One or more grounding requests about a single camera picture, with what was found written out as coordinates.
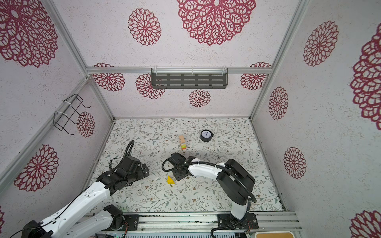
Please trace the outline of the natural wood rectangular block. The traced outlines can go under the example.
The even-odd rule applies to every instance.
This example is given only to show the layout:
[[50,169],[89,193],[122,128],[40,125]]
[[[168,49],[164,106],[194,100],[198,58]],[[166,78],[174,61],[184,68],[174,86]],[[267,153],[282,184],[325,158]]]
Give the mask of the natural wood rectangular block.
[[185,140],[183,135],[179,136],[179,142],[180,142],[180,144],[185,144],[186,143],[186,140]]

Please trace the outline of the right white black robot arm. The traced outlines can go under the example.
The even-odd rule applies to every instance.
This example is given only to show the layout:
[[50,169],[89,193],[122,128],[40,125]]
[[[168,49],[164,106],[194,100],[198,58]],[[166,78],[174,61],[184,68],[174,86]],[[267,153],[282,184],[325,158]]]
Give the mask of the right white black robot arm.
[[180,153],[173,153],[162,163],[161,169],[164,172],[172,172],[177,181],[186,177],[203,177],[217,181],[231,200],[232,210],[230,214],[217,216],[219,227],[212,229],[213,232],[254,227],[249,219],[249,213],[251,205],[257,202],[253,194],[256,181],[236,160],[212,163],[194,156],[186,158]]

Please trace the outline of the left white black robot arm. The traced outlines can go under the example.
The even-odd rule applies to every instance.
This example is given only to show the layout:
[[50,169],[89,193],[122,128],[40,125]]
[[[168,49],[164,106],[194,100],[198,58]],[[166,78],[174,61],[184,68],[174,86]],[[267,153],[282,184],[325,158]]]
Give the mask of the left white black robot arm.
[[106,206],[94,217],[80,219],[96,205],[127,185],[149,176],[149,169],[131,156],[104,173],[72,202],[40,222],[30,221],[22,229],[23,238],[87,238],[106,230],[122,229],[126,222],[123,212],[114,205]]

